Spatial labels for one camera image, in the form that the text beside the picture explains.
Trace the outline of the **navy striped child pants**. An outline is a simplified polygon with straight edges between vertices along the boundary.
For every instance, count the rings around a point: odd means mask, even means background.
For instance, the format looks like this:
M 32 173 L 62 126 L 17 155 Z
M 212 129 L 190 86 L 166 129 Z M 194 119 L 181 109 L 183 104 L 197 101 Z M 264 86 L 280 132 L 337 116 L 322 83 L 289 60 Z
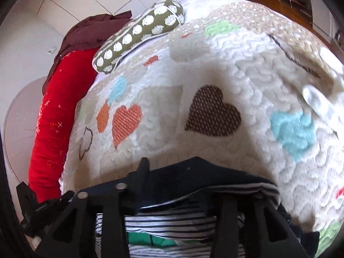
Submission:
M 139 210 L 125 216 L 129 257 L 210 257 L 216 217 L 209 211 L 209 194 L 223 190 L 259 192 L 269 197 L 307 257 L 315 256 L 319 233 L 305 233 L 292 224 L 273 182 L 193 157 L 167 167 L 149 169 L 137 199 Z M 102 213 L 97 213 L 95 250 L 98 257 L 102 257 L 102 220 Z

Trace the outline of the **round white headboard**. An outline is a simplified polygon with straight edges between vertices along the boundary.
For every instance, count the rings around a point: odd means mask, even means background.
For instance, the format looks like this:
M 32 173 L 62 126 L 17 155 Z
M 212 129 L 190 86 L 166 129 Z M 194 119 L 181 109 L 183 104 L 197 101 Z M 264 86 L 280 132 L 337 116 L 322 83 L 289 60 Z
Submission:
M 18 182 L 28 183 L 29 163 L 45 77 L 23 87 L 12 100 L 5 117 L 4 152 Z

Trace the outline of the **long red pillow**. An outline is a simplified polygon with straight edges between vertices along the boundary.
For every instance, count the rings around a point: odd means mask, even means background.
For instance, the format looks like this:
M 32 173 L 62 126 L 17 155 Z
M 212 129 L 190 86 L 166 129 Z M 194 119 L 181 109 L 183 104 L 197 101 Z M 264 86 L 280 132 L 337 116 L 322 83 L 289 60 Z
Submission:
M 75 109 L 87 94 L 97 72 L 92 59 L 97 49 L 74 51 L 58 64 L 41 101 L 29 164 L 29 188 L 38 202 L 61 196 L 61 177 Z

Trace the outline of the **heart patterned quilt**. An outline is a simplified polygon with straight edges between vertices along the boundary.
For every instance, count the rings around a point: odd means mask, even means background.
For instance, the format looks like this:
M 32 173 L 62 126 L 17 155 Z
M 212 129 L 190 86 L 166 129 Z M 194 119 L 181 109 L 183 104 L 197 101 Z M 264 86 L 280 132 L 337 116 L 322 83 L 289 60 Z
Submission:
M 323 254 L 343 225 L 342 63 L 312 32 L 243 0 L 192 36 L 170 46 L 185 88 L 178 129 L 141 158 L 158 169 L 197 156 L 270 179 L 293 221 L 319 232 Z

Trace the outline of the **dark maroon garment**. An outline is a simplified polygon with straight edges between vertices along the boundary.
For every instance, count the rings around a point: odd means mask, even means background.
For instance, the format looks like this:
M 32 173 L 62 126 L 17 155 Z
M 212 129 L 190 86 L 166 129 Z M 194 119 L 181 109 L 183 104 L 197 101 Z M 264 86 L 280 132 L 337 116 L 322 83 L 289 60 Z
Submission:
M 46 92 L 46 88 L 63 57 L 73 51 L 100 48 L 108 38 L 122 29 L 131 20 L 131 17 L 131 11 L 117 15 L 100 14 L 89 16 L 74 25 L 62 40 L 60 50 L 54 58 L 47 79 L 42 86 L 42 93 Z

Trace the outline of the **olive cloud patterned bolster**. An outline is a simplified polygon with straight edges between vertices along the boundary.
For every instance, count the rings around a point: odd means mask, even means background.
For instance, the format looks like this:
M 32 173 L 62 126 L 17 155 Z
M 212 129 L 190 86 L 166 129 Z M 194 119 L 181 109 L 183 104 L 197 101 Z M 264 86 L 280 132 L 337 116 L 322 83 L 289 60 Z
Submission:
M 168 34 L 184 22 L 185 13 L 180 3 L 175 0 L 157 1 L 109 37 L 94 54 L 92 66 L 98 73 L 111 73 L 140 45 Z

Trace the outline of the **cluttered white shelf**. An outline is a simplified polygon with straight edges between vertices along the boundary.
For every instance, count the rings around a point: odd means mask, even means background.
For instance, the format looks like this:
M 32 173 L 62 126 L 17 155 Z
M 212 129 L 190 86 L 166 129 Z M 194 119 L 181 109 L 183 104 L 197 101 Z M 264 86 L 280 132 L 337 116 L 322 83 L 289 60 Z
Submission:
M 343 45 L 343 30 L 322 0 L 290 0 L 290 3 L 308 18 L 313 30 L 329 43 L 336 41 Z

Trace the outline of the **white wall socket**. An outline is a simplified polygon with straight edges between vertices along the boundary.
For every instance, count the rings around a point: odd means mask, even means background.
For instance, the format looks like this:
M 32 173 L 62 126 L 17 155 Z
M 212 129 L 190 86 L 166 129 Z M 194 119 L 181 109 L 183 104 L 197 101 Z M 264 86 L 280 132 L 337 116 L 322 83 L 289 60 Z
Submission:
M 52 46 L 49 50 L 48 50 L 48 54 L 52 55 L 55 51 L 57 50 L 56 46 Z

